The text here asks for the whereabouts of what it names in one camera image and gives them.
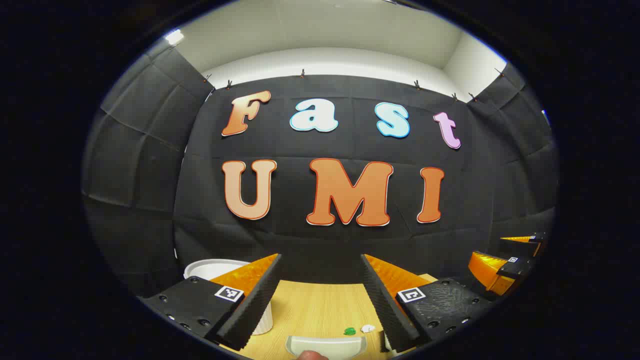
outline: wooden table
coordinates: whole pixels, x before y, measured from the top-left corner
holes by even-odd
[[[437,280],[428,274],[420,276],[430,281]],[[251,336],[247,346],[240,351],[225,348],[255,360],[290,360],[293,356],[285,348],[288,336],[350,338],[344,335],[344,329],[353,327],[357,331],[354,336],[367,338],[367,350],[354,360],[382,360],[397,355],[396,352],[380,352],[380,331],[383,328],[363,284],[309,284],[281,280],[271,298],[271,314],[271,330]],[[364,334],[360,328],[366,324],[375,326],[375,330]]]

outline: white ceiling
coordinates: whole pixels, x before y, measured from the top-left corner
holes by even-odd
[[[384,0],[238,0],[180,28],[177,49],[198,71],[261,53],[350,47],[444,68],[461,29]]]

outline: pink letter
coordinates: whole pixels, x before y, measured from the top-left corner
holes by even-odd
[[[433,120],[440,124],[440,132],[444,142],[452,149],[460,147],[460,140],[453,136],[452,127],[456,127],[456,123],[449,119],[446,113],[439,113],[433,116]]]

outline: light blue letter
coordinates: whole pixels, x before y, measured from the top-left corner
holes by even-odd
[[[409,135],[409,113],[401,105],[381,102],[373,109],[380,119],[376,124],[380,133],[384,136],[404,138]]]
[[[311,106],[315,106],[316,108],[307,110]],[[296,110],[298,110],[299,113],[295,113],[291,117],[291,120],[289,120],[289,124],[294,130],[309,131],[316,129],[322,133],[328,133],[338,127],[338,122],[333,118],[335,106],[329,100],[304,100],[296,105]]]

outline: white cup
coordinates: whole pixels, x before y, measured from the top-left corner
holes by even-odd
[[[206,259],[196,261],[184,268],[184,278],[189,276],[197,276],[203,279],[211,280],[222,274],[226,274],[237,268],[247,265],[245,261],[229,260],[229,259]],[[260,335],[271,330],[273,327],[273,318],[271,317],[271,302],[267,304],[267,308],[262,314],[262,318],[253,331],[252,335]]]

